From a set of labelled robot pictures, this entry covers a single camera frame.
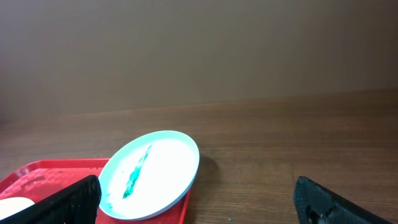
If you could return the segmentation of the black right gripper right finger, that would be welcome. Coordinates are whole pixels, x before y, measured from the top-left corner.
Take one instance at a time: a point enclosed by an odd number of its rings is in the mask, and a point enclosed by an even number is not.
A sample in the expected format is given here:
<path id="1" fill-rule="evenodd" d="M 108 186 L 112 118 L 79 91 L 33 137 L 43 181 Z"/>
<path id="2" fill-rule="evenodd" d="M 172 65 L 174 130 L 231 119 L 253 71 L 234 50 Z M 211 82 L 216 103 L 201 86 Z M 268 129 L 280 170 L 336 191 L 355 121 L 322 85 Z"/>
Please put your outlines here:
<path id="1" fill-rule="evenodd" d="M 300 224 L 392 224 L 305 176 L 296 181 L 293 202 Z"/>

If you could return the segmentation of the red plastic tray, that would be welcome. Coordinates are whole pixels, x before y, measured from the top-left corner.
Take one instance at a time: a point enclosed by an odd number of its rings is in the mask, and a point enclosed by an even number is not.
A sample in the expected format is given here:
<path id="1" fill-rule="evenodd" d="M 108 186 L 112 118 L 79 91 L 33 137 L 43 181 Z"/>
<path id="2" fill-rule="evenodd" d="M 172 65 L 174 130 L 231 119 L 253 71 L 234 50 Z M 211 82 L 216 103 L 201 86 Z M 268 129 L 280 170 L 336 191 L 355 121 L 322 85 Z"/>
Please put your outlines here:
<path id="1" fill-rule="evenodd" d="M 49 159 L 32 162 L 1 181 L 1 198 L 25 197 L 39 202 L 88 175 L 99 175 L 107 162 L 107 159 Z M 187 192 L 172 208 L 139 221 L 115 219 L 99 210 L 96 223 L 183 224 L 189 198 L 190 192 Z"/>

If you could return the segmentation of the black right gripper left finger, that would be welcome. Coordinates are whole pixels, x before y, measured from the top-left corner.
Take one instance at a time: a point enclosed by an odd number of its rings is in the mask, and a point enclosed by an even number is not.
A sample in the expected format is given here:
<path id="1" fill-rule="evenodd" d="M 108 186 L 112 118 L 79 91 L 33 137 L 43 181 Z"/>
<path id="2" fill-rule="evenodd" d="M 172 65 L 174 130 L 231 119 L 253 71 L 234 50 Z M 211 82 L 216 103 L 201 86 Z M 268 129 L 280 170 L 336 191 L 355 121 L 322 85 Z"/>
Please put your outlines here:
<path id="1" fill-rule="evenodd" d="M 89 175 L 1 220 L 1 224 L 95 224 L 100 201 L 99 179 Z"/>

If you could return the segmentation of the white plate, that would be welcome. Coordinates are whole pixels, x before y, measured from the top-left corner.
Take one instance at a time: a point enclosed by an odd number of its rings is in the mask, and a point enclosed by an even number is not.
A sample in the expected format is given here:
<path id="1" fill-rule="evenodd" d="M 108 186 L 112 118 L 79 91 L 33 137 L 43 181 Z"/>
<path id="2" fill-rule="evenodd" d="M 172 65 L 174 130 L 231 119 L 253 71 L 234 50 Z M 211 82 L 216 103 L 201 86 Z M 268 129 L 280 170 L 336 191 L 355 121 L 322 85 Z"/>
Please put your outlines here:
<path id="1" fill-rule="evenodd" d="M 117 151 L 99 175 L 100 209 L 118 220 L 145 220 L 174 206 L 198 172 L 196 142 L 178 131 L 145 134 Z"/>
<path id="2" fill-rule="evenodd" d="M 0 220 L 14 215 L 32 205 L 35 202 L 25 197 L 11 197 L 0 200 Z"/>

